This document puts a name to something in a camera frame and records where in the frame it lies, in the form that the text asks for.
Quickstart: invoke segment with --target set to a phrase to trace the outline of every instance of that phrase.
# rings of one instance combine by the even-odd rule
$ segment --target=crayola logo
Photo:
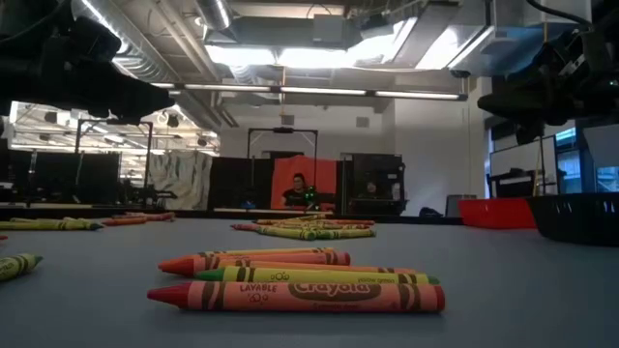
[[[363,301],[380,296],[377,284],[288,284],[290,295],[313,301]]]

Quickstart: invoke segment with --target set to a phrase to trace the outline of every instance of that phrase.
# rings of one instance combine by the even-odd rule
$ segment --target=black equipment
[[[619,3],[589,23],[526,1],[581,28],[545,43],[531,65],[507,76],[507,88],[481,97],[479,107],[516,122],[520,144],[540,135],[544,123],[561,126],[573,118],[619,115]]]
[[[121,41],[71,0],[5,0],[0,6],[0,114],[11,101],[116,115],[126,124],[170,107],[164,89],[117,71]]]

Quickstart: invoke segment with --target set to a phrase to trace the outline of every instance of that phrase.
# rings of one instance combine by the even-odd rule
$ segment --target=gray table surface
[[[230,220],[14,232],[0,255],[45,257],[0,283],[2,347],[619,347],[619,249],[535,231],[381,224],[373,239],[301,242]],[[438,276],[441,315],[190,312],[146,299],[182,282],[157,264],[201,250],[336,247],[356,265]]]

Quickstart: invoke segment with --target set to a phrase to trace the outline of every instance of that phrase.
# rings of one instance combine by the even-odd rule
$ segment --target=crayon tip
[[[441,283],[440,281],[438,281],[437,277],[431,276],[431,275],[427,276],[427,282],[430,283],[431,285],[438,285]]]
[[[160,289],[149,290],[146,297],[149,300],[159,301],[166,304],[177,305],[181,308],[188,306],[187,295],[190,292],[191,283],[176,286],[168,286]]]
[[[436,308],[438,311],[442,311],[445,309],[445,293],[443,292],[443,288],[439,285],[434,286],[434,291],[436,292]]]
[[[193,276],[193,259],[172,260],[160,263],[159,269],[175,275]]]
[[[224,272],[225,272],[225,268],[220,268],[216,270],[198,272],[193,276],[195,276],[196,278],[200,280],[222,281]]]

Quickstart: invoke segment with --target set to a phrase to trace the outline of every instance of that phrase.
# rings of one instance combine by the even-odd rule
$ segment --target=window
[[[557,142],[557,163],[559,166],[559,191],[581,193],[580,154],[576,149],[576,129],[571,128],[555,135]]]
[[[598,168],[598,192],[619,192],[619,167]]]

